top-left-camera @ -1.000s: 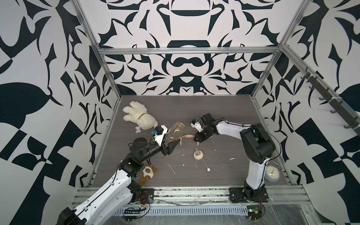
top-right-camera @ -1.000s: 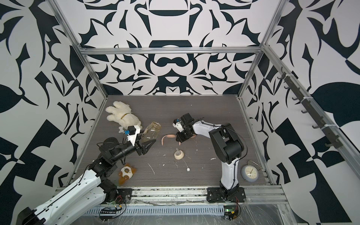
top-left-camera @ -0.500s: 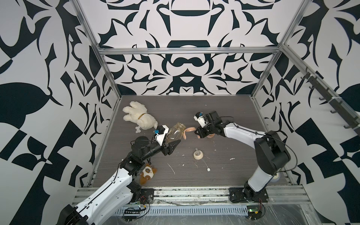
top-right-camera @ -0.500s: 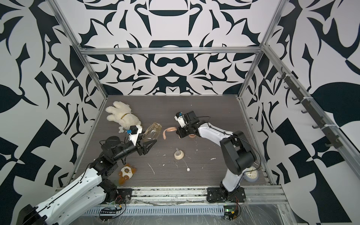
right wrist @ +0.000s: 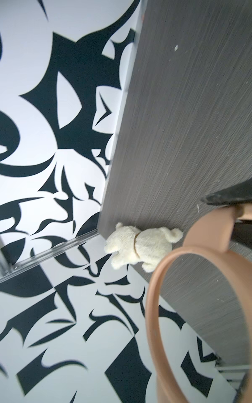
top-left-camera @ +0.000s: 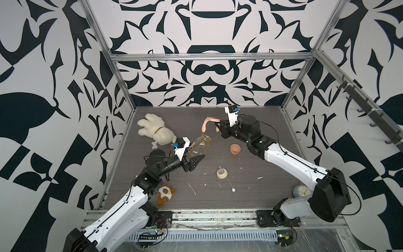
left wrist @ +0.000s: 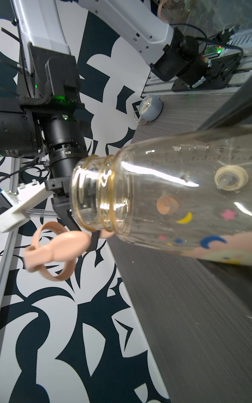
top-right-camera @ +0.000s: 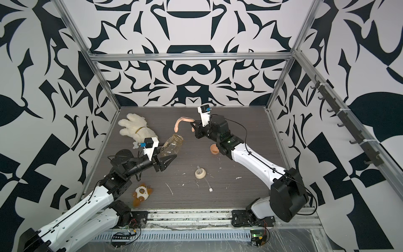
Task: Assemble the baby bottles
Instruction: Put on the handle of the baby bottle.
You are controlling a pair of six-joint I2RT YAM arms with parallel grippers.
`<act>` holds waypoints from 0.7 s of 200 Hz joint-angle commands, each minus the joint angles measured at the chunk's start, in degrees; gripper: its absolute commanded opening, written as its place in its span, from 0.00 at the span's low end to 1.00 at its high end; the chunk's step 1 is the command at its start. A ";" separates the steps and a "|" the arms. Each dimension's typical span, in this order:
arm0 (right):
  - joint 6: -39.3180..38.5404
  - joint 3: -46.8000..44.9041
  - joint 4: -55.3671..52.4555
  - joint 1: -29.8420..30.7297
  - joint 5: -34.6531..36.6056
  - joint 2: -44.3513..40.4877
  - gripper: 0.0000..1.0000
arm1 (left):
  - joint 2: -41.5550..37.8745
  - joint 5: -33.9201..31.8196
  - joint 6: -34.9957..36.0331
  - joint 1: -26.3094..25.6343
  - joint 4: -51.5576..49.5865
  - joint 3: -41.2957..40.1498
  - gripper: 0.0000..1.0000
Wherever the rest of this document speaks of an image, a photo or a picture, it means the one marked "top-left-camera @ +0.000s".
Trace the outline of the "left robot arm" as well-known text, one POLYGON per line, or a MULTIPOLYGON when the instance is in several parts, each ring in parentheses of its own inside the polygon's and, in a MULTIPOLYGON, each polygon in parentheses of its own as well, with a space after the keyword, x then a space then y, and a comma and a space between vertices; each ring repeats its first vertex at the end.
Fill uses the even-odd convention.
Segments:
POLYGON ((127 193, 103 216, 80 231, 74 229, 65 240, 64 252, 113 252, 130 235, 156 223, 158 208, 149 200, 162 187, 162 178, 178 168, 193 171, 204 154, 179 159, 154 150, 145 156, 145 168, 131 182, 127 193))

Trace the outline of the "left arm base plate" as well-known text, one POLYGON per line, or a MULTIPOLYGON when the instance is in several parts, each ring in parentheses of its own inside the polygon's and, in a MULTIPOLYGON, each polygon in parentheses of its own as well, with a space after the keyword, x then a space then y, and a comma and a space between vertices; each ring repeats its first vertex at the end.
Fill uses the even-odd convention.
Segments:
POLYGON ((172 211, 158 211, 149 217, 148 226, 156 226, 157 228, 171 227, 172 220, 172 211))

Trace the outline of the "cream bottle collar with straw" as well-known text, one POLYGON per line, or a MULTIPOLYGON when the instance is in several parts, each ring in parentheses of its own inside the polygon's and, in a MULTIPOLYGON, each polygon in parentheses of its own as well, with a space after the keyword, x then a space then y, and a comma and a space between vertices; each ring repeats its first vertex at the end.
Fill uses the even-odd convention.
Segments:
POLYGON ((218 170, 216 172, 216 176, 220 180, 226 180, 230 184, 232 192, 233 193, 236 192, 236 189, 234 188, 234 186, 232 185, 231 181, 228 178, 229 173, 225 168, 223 168, 222 166, 219 166, 218 170))

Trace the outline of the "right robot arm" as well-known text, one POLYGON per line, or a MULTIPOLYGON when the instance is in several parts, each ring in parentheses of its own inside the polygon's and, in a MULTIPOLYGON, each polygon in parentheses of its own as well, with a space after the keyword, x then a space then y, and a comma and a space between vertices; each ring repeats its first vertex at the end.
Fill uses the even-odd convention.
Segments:
POLYGON ((228 120, 215 123, 224 139, 233 137, 246 144, 253 155, 272 163, 293 175, 312 193, 308 196, 284 198, 272 212, 258 217, 260 227, 286 226, 300 217, 316 216, 326 222, 334 222, 345 216, 343 210, 351 204, 353 189, 347 184, 342 171, 315 165, 288 151, 273 139, 262 134, 261 121, 252 115, 230 115, 228 120))

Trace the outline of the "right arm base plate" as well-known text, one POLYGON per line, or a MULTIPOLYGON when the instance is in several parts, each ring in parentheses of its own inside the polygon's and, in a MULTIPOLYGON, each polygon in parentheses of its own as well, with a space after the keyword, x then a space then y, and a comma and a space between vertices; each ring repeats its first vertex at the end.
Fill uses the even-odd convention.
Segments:
POLYGON ((299 227, 299 217, 288 219, 280 210, 257 210, 257 225, 259 227, 286 227, 292 224, 299 227))

